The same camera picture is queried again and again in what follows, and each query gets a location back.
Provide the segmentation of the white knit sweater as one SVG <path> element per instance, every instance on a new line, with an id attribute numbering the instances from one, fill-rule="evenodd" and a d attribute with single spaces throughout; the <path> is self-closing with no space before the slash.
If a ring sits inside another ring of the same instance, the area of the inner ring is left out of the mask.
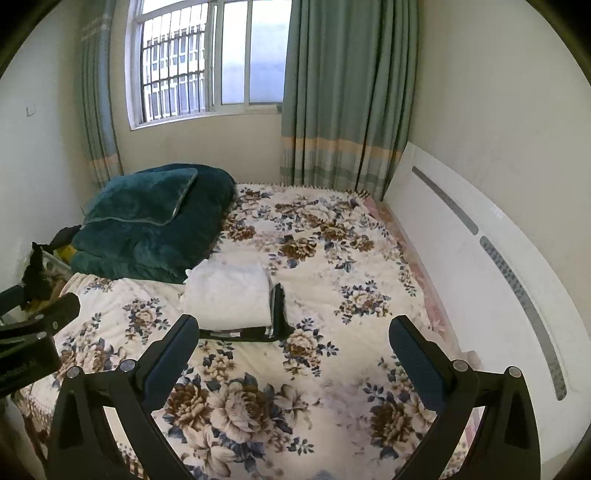
<path id="1" fill-rule="evenodd" d="M 180 307 L 197 320 L 201 329 L 230 331 L 270 327 L 273 323 L 273 282 L 259 263 L 204 260 L 185 275 Z"/>

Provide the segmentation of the white bed headboard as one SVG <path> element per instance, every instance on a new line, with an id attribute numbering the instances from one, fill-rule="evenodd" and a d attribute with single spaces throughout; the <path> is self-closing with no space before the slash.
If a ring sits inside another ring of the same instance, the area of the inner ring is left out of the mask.
<path id="1" fill-rule="evenodd" d="M 444 163 L 407 144 L 385 201 L 427 271 L 460 347 L 519 367 L 554 478 L 590 425 L 590 338 L 566 288 L 520 228 Z"/>

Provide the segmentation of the floral bed blanket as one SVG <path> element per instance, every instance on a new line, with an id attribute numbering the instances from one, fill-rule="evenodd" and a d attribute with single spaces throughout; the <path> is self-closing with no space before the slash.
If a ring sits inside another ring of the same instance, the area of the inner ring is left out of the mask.
<path id="1" fill-rule="evenodd" d="M 207 264 L 259 267 L 283 294 L 269 327 L 201 338 L 153 419 L 192 479 L 391 479 L 436 415 L 389 343 L 406 315 L 449 355 L 401 236 L 366 198 L 329 190 L 240 185 Z M 198 288 L 164 266 L 197 233 L 120 221 L 73 241 L 79 317 L 57 336 L 65 367 L 114 369 L 161 339 Z"/>

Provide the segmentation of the dark green velvet quilt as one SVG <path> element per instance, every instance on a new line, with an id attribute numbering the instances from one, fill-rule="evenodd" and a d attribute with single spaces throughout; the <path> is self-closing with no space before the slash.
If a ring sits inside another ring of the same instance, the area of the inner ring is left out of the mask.
<path id="1" fill-rule="evenodd" d="M 236 185 L 224 169 L 173 163 L 116 177 L 74 236 L 76 273 L 181 284 L 221 234 Z"/>

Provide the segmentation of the clutter beside bed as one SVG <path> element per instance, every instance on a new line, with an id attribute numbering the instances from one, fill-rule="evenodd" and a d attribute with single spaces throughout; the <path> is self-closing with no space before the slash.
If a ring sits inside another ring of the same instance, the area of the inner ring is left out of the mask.
<path id="1" fill-rule="evenodd" d="M 62 228 L 48 244 L 33 242 L 28 263 L 21 277 L 24 299 L 21 309 L 37 312 L 56 301 L 73 275 L 70 267 L 76 253 L 72 245 L 81 225 Z"/>

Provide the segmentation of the green striped left curtain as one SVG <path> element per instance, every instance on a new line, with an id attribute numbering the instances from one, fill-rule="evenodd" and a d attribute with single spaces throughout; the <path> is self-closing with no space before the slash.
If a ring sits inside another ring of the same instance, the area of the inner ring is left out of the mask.
<path id="1" fill-rule="evenodd" d="M 110 42 L 115 1 L 83 1 L 80 94 L 88 162 L 99 190 L 123 175 L 110 98 Z"/>

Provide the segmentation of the window with metal bars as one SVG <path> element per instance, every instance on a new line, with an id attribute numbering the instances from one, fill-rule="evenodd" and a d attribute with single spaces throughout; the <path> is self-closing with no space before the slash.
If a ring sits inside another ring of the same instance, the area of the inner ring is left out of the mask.
<path id="1" fill-rule="evenodd" d="M 130 127 L 280 109 L 290 10 L 289 1 L 130 2 Z"/>

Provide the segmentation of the black garment with patterned trim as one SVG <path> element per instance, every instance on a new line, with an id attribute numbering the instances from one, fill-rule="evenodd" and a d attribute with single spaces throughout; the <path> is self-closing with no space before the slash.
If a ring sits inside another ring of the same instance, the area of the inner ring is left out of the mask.
<path id="1" fill-rule="evenodd" d="M 287 323 L 286 294 L 283 285 L 277 283 L 270 292 L 270 313 L 273 323 L 267 327 L 249 327 L 238 330 L 209 331 L 200 329 L 200 339 L 226 341 L 271 343 L 287 340 L 294 333 L 294 327 Z"/>

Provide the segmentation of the green striped curtain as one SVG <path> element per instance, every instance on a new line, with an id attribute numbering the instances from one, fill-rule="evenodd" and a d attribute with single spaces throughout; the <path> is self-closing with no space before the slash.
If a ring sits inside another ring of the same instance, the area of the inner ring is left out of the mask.
<path id="1" fill-rule="evenodd" d="M 418 34 L 416 1 L 293 3 L 283 183 L 384 197 L 409 138 Z"/>
<path id="2" fill-rule="evenodd" d="M 99 190 L 123 175 L 110 98 L 110 42 L 115 1 L 83 1 L 80 94 L 88 162 Z"/>

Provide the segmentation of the green striped right curtain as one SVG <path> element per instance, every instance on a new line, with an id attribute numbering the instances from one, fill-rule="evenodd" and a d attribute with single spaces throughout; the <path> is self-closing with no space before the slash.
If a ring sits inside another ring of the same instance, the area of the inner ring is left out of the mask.
<path id="1" fill-rule="evenodd" d="M 293 3 L 283 183 L 384 197 L 409 138 L 418 34 L 416 1 Z"/>

